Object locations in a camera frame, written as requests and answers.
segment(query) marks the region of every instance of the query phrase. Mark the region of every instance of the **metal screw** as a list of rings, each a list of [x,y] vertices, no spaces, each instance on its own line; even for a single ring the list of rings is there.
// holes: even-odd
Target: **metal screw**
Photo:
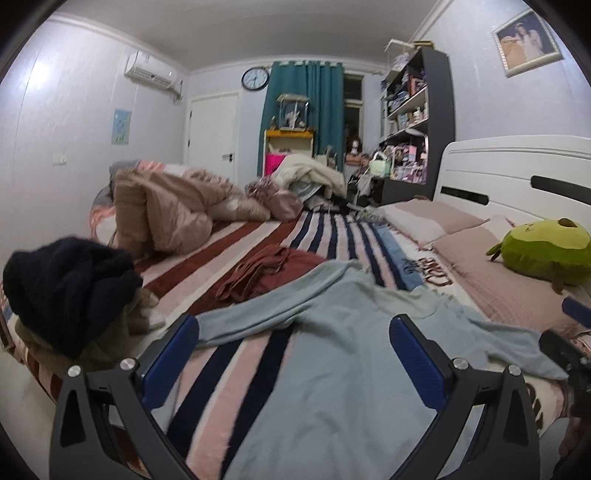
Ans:
[[[68,377],[75,378],[78,375],[80,375],[81,373],[82,373],[82,369],[80,368],[80,365],[72,365],[68,369]]]
[[[468,360],[465,358],[455,358],[453,359],[453,366],[456,367],[458,370],[466,370],[470,364]]]
[[[518,377],[521,375],[521,368],[517,365],[509,365],[509,373],[514,377]]]
[[[121,370],[133,370],[135,368],[135,358],[125,358],[119,364]]]

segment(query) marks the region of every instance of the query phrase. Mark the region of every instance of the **beige blanket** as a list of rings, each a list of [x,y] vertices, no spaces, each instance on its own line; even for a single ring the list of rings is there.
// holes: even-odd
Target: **beige blanket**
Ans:
[[[207,241],[214,219],[269,219],[268,210],[254,199],[238,196],[231,182],[207,177],[203,171],[193,173],[177,177],[147,170],[117,172],[115,222],[120,248],[135,258],[153,251],[187,254]],[[220,210],[223,202],[226,208]],[[240,215],[225,215],[232,206],[229,202]]]
[[[285,189],[299,180],[324,185],[326,198],[330,198],[333,193],[343,198],[347,196],[345,177],[342,172],[325,167],[301,153],[286,156],[271,178]]]

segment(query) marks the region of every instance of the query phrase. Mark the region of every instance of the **white wall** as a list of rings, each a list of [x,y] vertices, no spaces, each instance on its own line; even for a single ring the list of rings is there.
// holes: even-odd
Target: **white wall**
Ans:
[[[123,76],[137,46],[78,24],[43,24],[0,85],[0,266],[15,249],[88,236],[114,161],[182,162],[186,103]],[[111,145],[116,108],[133,112],[128,146]]]
[[[591,87],[557,35],[564,60],[505,77],[492,32],[525,11],[525,3],[444,3],[450,3],[447,10],[419,36],[449,55],[457,140],[525,134],[591,137]]]
[[[261,117],[265,105],[267,90],[259,92],[247,92],[241,86],[242,75],[251,66],[270,65],[274,60],[294,60],[294,58],[280,59],[253,59],[241,62],[240,65],[223,65],[198,70],[191,73],[187,97],[205,96],[213,93],[240,91],[238,105],[238,145],[236,149],[236,162],[238,172],[236,182],[245,186],[250,181],[256,180],[256,164],[258,161],[259,133],[261,129]],[[367,72],[381,71],[383,65],[368,65],[354,60],[342,60],[346,73],[360,73],[363,79],[363,146],[366,151],[377,148],[379,144],[380,122],[380,74]]]

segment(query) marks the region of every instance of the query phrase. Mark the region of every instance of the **dark bookshelf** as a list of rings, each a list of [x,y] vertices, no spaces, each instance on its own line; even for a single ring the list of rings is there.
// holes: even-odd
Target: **dark bookshelf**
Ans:
[[[428,136],[427,181],[423,185],[386,179],[382,192],[381,203],[383,205],[411,200],[416,195],[422,195],[432,200],[435,195],[435,186],[439,176],[443,151],[451,142],[456,140],[452,73],[448,56],[433,48],[423,47],[419,49],[404,70],[399,72],[388,86],[387,95],[390,98],[396,95],[400,89],[408,87],[402,82],[406,71],[409,72],[409,79],[419,77],[421,71],[423,71],[427,87],[424,92],[420,92],[415,98],[410,96],[405,102],[398,105],[394,112],[408,110],[422,101],[421,95],[425,96],[428,105],[428,118],[412,123],[409,126]],[[384,138],[382,145],[410,143],[417,147],[417,158],[420,158],[423,137],[409,134],[406,131],[409,126]]]

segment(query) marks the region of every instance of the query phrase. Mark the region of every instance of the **bookshelf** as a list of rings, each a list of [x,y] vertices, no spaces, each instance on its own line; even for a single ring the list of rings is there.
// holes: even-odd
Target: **bookshelf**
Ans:
[[[449,59],[441,51],[420,48],[401,72],[390,72],[384,84],[381,146],[413,147],[413,155],[426,161],[426,179],[424,183],[410,183],[406,176],[406,181],[386,179],[382,204],[404,202],[415,195],[432,199],[443,151],[456,139]]]

